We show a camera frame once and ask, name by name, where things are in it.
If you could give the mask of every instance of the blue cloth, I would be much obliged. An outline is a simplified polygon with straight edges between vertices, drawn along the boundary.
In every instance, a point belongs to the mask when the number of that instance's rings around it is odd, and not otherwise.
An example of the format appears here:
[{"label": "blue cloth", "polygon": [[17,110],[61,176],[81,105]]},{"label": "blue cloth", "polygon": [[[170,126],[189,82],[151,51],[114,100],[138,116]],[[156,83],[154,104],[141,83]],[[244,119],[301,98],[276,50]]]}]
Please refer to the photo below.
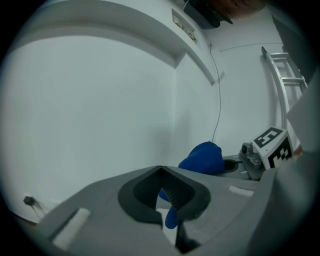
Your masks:
[{"label": "blue cloth", "polygon": [[[225,163],[222,158],[221,148],[209,141],[196,146],[178,167],[210,175],[222,173],[225,170]],[[169,202],[163,189],[161,189],[159,197]],[[168,229],[174,229],[177,226],[177,212],[173,207],[170,208],[164,224]]]}]

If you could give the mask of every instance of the white wall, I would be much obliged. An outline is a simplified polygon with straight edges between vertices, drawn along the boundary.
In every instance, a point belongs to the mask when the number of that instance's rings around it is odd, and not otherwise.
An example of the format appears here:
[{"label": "white wall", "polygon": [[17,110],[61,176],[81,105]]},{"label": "white wall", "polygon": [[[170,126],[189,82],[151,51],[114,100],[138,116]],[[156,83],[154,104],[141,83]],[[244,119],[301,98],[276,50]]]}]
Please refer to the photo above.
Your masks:
[{"label": "white wall", "polygon": [[211,141],[219,114],[219,88],[185,54],[175,73],[175,113],[169,164],[178,166],[200,143]]},{"label": "white wall", "polygon": [[288,120],[299,136],[305,152],[320,150],[320,65],[310,79],[307,90],[299,102],[289,111]]},{"label": "white wall", "polygon": [[[252,17],[234,20],[230,25],[208,31],[214,46],[225,61],[225,77],[220,83],[221,115],[214,142],[224,156],[237,155],[242,143],[250,142],[269,126],[281,127],[279,97],[261,47],[269,53],[281,53],[282,41],[265,8]],[[281,74],[286,69],[280,67]],[[300,97],[296,89],[287,89],[292,107]],[[291,127],[289,134],[299,144]]]},{"label": "white wall", "polygon": [[64,36],[17,49],[3,68],[1,181],[18,215],[38,221],[24,193],[47,210],[94,181],[168,162],[175,70],[158,58]]}]

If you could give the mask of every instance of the metal ladder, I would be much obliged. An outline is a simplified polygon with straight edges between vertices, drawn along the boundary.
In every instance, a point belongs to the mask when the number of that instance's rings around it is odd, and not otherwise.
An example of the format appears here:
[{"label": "metal ladder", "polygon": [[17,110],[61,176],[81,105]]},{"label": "metal ladder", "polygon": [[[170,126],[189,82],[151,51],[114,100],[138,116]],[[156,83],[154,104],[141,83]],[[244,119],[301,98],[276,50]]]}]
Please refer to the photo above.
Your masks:
[{"label": "metal ladder", "polygon": [[[301,93],[303,94],[305,89],[307,89],[307,84],[305,78],[301,75],[299,68],[291,59],[288,52],[283,53],[268,53],[264,47],[261,48],[262,56],[265,59],[269,69],[271,70],[271,74],[273,76],[273,80],[275,82],[279,101],[280,101],[280,108],[281,108],[281,127],[283,129],[288,128],[288,122],[286,118],[286,114],[289,111],[289,101],[286,92],[286,86],[288,87],[300,87]],[[276,63],[278,62],[287,62],[295,77],[281,77],[280,72]]]}]

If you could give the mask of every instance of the white strip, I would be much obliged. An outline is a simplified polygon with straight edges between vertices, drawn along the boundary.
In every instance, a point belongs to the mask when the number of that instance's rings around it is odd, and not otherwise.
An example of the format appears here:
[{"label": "white strip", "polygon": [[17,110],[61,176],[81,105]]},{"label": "white strip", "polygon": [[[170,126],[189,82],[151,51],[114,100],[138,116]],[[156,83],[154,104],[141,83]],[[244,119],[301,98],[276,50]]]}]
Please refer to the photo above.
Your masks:
[{"label": "white strip", "polygon": [[238,195],[245,196],[245,197],[251,197],[254,194],[254,191],[252,191],[252,190],[243,189],[243,188],[239,188],[236,186],[230,186],[229,190],[232,193],[236,193]]},{"label": "white strip", "polygon": [[175,246],[176,244],[176,239],[177,239],[177,232],[178,232],[178,227],[175,227],[173,229],[167,228],[165,225],[166,222],[166,217],[169,212],[169,209],[163,209],[163,208],[158,208],[156,209],[157,212],[161,213],[162,217],[162,231],[166,238],[168,238],[169,242]]},{"label": "white strip", "polygon": [[53,239],[52,243],[60,249],[66,251],[73,240],[76,238],[82,226],[87,222],[91,212],[80,208],[76,214],[69,220],[64,228]]}]

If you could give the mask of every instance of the gray plastic surface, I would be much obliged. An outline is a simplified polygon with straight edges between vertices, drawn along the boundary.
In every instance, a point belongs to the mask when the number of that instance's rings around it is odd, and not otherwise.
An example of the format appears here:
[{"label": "gray plastic surface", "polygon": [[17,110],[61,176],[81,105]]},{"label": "gray plastic surface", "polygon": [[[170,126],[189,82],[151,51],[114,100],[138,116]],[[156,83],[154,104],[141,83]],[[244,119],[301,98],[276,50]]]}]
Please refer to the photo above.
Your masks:
[{"label": "gray plastic surface", "polygon": [[259,169],[253,168],[251,165],[251,159],[250,158],[242,158],[241,151],[239,153],[239,158],[240,158],[240,160],[242,160],[242,164],[243,164],[244,168],[247,170],[249,177],[253,181],[260,180],[266,170],[265,167],[263,165],[261,165]]},{"label": "gray plastic surface", "polygon": [[254,170],[259,170],[263,165],[259,154],[254,153],[252,142],[245,142],[242,144],[242,148],[239,152],[239,158],[241,160],[246,159],[246,163]]},{"label": "gray plastic surface", "polygon": [[[205,185],[211,193],[211,202],[202,214],[182,223],[186,236],[200,244],[188,255],[262,255],[276,250],[313,206],[319,189],[319,155],[306,153],[289,159],[279,169],[265,171],[260,182],[170,167]],[[70,253],[80,256],[180,255],[165,238],[160,225],[136,222],[118,203],[121,186],[152,168],[85,187],[50,212],[37,226],[37,231],[48,241],[76,209],[86,208],[92,214],[71,244]],[[230,186],[254,193],[251,197],[237,194]],[[50,243],[45,244],[45,249],[50,250]]]}]

